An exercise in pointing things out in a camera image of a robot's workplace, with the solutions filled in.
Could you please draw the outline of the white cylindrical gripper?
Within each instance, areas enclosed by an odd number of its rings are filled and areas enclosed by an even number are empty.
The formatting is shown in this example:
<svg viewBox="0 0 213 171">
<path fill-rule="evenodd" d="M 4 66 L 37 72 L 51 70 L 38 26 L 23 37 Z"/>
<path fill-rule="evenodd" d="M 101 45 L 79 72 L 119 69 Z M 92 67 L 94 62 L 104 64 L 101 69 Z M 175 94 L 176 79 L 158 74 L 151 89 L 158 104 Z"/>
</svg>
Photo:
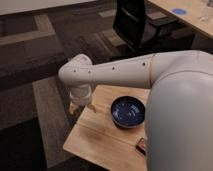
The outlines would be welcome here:
<svg viewBox="0 0 213 171">
<path fill-rule="evenodd" d="M 88 105 L 88 108 L 96 113 L 96 108 L 93 104 L 89 104 L 92 101 L 92 89 L 88 84 L 80 85 L 77 87 L 70 88 L 70 99 L 71 102 L 69 105 L 69 113 L 74 114 L 75 110 L 79 106 Z"/>
</svg>

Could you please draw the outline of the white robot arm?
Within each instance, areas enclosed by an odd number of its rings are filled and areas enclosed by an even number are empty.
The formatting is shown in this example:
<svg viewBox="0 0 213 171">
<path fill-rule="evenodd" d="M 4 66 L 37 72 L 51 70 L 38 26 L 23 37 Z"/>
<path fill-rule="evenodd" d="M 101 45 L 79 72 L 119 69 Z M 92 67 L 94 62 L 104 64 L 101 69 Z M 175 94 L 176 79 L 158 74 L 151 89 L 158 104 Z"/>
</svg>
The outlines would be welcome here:
<svg viewBox="0 0 213 171">
<path fill-rule="evenodd" d="M 148 171 L 213 171 L 213 54 L 159 52 L 102 64 L 78 54 L 58 76 L 78 105 L 89 104 L 95 85 L 148 89 Z"/>
</svg>

